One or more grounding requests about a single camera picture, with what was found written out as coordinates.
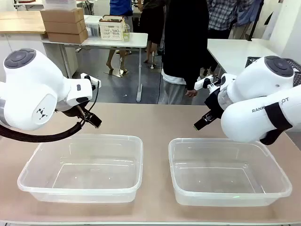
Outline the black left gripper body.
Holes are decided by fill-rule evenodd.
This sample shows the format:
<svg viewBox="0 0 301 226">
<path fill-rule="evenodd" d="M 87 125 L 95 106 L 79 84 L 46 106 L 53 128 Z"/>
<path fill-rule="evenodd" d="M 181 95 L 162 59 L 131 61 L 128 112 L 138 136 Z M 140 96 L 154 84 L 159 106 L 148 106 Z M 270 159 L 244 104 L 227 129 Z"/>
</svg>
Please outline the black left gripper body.
<svg viewBox="0 0 301 226">
<path fill-rule="evenodd" d="M 59 110 L 58 108 L 55 109 L 55 112 L 62 112 L 68 117 L 77 117 L 79 119 L 84 119 L 85 116 L 87 116 L 88 119 L 91 119 L 94 114 L 89 112 L 85 107 L 89 101 L 82 102 L 76 106 L 71 107 L 69 110 Z"/>
</svg>

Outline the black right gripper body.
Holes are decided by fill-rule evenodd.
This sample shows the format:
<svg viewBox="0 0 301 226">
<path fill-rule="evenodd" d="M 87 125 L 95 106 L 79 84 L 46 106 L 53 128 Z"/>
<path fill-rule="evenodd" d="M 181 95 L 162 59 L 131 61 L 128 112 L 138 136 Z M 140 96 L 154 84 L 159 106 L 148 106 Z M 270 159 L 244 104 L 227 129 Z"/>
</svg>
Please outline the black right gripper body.
<svg viewBox="0 0 301 226">
<path fill-rule="evenodd" d="M 210 109 L 208 113 L 205 114 L 205 119 L 207 122 L 213 122 L 216 119 L 220 119 L 224 110 L 221 108 L 218 102 L 218 94 L 220 90 L 215 90 L 209 95 L 205 100 L 205 105 Z"/>
</svg>

